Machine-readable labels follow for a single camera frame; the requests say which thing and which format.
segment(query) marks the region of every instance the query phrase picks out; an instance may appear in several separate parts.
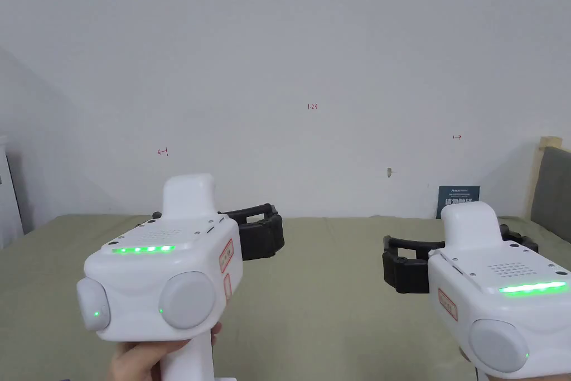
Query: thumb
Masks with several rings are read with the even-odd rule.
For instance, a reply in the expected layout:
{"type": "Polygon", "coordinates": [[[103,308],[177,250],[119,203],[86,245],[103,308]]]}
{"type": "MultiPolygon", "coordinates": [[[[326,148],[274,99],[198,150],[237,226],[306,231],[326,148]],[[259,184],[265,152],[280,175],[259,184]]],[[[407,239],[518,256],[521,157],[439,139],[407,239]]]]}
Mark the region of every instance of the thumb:
{"type": "Polygon", "coordinates": [[[182,349],[186,341],[141,342],[116,361],[113,372],[117,381],[136,381],[163,357],[182,349]]]}

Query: gray round knob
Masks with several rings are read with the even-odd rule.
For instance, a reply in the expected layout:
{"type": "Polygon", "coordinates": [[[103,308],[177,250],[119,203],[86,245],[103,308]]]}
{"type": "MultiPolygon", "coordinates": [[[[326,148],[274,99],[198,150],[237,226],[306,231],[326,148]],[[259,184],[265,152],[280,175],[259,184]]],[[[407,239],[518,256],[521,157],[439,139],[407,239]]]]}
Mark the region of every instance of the gray round knob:
{"type": "Polygon", "coordinates": [[[214,286],[202,272],[184,272],[163,287],[159,310],[169,325],[191,329],[204,322],[214,308],[214,286]]]}
{"type": "Polygon", "coordinates": [[[100,283],[91,278],[82,278],[77,282],[77,299],[87,330],[103,330],[109,326],[109,302],[100,283]]]}
{"type": "Polygon", "coordinates": [[[499,320],[476,320],[470,328],[470,347],[482,363],[506,374],[520,370],[529,356],[515,326],[499,320]]]}

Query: dark blue sign board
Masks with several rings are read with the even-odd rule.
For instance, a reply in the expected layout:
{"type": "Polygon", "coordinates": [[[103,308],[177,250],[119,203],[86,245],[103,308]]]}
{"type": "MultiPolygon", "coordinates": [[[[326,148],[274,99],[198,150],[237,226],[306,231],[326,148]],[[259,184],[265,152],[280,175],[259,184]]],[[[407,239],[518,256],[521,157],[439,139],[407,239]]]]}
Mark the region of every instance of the dark blue sign board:
{"type": "Polygon", "coordinates": [[[436,219],[441,218],[442,209],[450,204],[479,201],[479,186],[441,186],[438,189],[438,211],[436,219]]]}

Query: hand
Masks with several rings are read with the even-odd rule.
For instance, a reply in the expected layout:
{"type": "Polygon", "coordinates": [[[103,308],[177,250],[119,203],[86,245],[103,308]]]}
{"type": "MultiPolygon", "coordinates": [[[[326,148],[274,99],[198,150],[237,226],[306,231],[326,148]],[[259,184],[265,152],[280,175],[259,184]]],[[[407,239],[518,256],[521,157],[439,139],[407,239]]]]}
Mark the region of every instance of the hand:
{"type": "MultiPolygon", "coordinates": [[[[462,349],[459,349],[459,351],[460,351],[460,354],[462,355],[463,358],[470,361],[470,359],[468,358],[468,356],[466,354],[464,354],[462,349]]],[[[502,378],[492,377],[491,375],[488,375],[487,378],[490,381],[505,381],[502,378]]],[[[571,376],[570,375],[548,375],[547,377],[521,378],[519,381],[571,381],[571,376]]]]}
{"type": "MultiPolygon", "coordinates": [[[[212,346],[222,330],[217,323],[210,331],[212,346]]],[[[161,381],[159,361],[167,354],[180,350],[190,340],[160,342],[122,342],[111,360],[108,381],[161,381]]]]}

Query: wooden frame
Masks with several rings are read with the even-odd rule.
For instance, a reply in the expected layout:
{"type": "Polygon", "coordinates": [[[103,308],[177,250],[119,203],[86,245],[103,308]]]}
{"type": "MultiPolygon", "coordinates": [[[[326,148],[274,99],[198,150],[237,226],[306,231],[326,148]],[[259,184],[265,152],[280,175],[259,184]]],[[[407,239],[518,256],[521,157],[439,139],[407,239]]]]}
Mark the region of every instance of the wooden frame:
{"type": "Polygon", "coordinates": [[[547,137],[542,137],[540,139],[538,149],[536,150],[533,157],[533,164],[531,165],[531,176],[529,180],[529,189],[528,189],[526,211],[525,211],[525,218],[528,220],[531,218],[531,206],[533,205],[533,197],[535,195],[536,187],[538,185],[539,169],[541,167],[541,162],[543,160],[543,154],[545,152],[545,148],[556,147],[558,149],[571,152],[570,150],[564,149],[562,146],[563,146],[563,139],[561,137],[547,136],[547,137]]]}

